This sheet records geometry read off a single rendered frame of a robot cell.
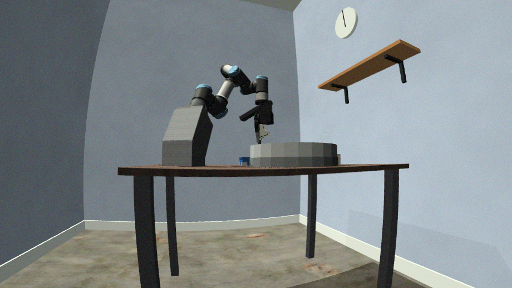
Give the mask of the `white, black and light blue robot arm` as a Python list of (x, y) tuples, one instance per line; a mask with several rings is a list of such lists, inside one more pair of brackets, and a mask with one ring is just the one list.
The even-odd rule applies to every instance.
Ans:
[[(212, 88), (209, 85), (198, 85), (190, 106), (204, 106), (206, 112), (210, 113), (216, 119), (223, 118), (228, 113), (228, 98), (234, 87), (240, 87), (240, 92), (243, 95), (256, 93), (256, 100), (268, 100), (268, 77), (257, 76), (256, 81), (250, 81), (249, 78), (238, 66), (231, 66), (230, 64), (223, 64), (220, 68), (221, 74), (225, 77), (225, 83), (222, 85), (219, 93), (213, 95)], [(189, 107), (189, 106), (186, 107)], [(208, 110), (207, 110), (208, 108)], [(260, 107), (256, 106), (239, 116), (241, 121), (246, 121), (259, 111)]]

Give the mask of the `blue crate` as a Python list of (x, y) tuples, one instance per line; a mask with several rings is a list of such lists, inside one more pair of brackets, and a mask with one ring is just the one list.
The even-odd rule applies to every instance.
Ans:
[(249, 166), (249, 158), (250, 157), (239, 157), (239, 165)]

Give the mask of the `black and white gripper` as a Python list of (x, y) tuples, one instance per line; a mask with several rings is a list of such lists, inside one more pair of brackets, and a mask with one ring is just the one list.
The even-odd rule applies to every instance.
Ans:
[[(274, 114), (272, 112), (273, 102), (270, 100), (256, 100), (255, 104), (260, 107), (260, 110), (255, 112), (254, 115), (254, 127), (257, 143), (261, 144), (263, 137), (269, 136), (269, 132), (265, 130), (264, 125), (274, 124)], [(270, 121), (271, 113), (271, 121)], [(256, 118), (255, 118), (256, 117)]]

